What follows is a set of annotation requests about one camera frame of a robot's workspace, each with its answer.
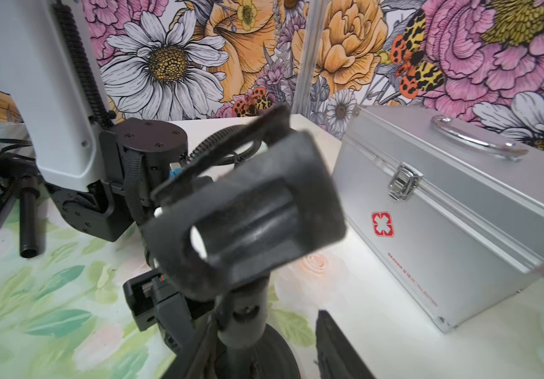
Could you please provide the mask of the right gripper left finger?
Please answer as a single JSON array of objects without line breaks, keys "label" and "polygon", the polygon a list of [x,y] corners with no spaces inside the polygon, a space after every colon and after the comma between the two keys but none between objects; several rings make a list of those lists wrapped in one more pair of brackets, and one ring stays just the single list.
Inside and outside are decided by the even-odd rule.
[{"label": "right gripper left finger", "polygon": [[216,378],[217,339],[218,323],[210,314],[198,325],[193,339],[176,356],[162,379]]}]

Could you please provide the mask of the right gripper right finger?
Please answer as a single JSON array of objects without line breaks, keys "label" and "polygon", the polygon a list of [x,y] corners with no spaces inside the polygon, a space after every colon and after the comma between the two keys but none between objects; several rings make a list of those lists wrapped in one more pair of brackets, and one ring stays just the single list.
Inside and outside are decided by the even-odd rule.
[{"label": "right gripper right finger", "polygon": [[322,379],[375,379],[375,376],[326,310],[318,312],[316,349]]}]

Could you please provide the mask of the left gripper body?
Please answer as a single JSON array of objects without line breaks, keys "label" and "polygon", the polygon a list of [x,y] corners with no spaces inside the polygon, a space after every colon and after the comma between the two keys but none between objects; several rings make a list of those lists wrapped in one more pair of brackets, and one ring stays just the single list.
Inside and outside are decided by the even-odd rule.
[{"label": "left gripper body", "polygon": [[158,326],[164,343],[174,353],[192,340],[195,321],[215,306],[213,301],[185,297],[158,268],[126,281],[123,291],[138,330]]}]

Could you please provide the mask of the silver aluminium first aid case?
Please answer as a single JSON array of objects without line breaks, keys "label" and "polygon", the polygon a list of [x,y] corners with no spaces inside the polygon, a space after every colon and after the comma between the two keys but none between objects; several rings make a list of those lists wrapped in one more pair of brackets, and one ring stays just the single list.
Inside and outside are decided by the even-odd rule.
[{"label": "silver aluminium first aid case", "polygon": [[544,277],[544,152],[422,107],[358,107],[346,220],[448,332]]}]

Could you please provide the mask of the black microphone clip pole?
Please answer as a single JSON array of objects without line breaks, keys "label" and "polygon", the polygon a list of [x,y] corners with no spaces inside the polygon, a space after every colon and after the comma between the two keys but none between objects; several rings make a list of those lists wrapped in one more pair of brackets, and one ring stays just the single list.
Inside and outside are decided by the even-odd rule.
[{"label": "black microphone clip pole", "polygon": [[214,301],[231,378],[250,378],[273,270],[341,241],[346,224],[316,142],[278,106],[215,145],[152,194],[142,229],[163,275]]}]

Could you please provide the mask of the black round stand base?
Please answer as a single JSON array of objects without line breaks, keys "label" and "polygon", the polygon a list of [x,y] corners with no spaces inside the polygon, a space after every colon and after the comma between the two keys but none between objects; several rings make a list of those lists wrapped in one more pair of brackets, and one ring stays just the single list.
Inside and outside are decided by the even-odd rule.
[{"label": "black round stand base", "polygon": [[[215,374],[217,378],[231,378],[226,346],[218,339]],[[289,344],[272,326],[266,325],[261,339],[252,348],[250,378],[301,378],[300,369]]]}]

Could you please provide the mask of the black stand pole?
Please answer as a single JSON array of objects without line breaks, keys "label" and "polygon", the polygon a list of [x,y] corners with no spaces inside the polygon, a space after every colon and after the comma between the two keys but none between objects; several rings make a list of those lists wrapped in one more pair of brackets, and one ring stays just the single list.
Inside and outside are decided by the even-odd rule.
[{"label": "black stand pole", "polygon": [[19,201],[20,256],[25,259],[40,254],[37,236],[37,207],[40,198],[40,175],[35,159],[16,153],[4,153],[0,159],[0,174],[10,181]]}]

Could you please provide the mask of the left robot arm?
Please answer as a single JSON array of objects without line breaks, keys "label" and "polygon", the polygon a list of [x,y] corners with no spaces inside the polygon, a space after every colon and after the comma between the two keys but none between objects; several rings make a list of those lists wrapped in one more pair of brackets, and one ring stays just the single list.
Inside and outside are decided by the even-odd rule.
[{"label": "left robot arm", "polygon": [[34,159],[2,156],[21,202],[20,254],[38,256],[44,185],[66,222],[113,242],[143,226],[152,191],[187,163],[177,122],[221,97],[217,39],[195,37],[195,12],[164,26],[153,9],[104,1],[0,1],[0,82]]}]

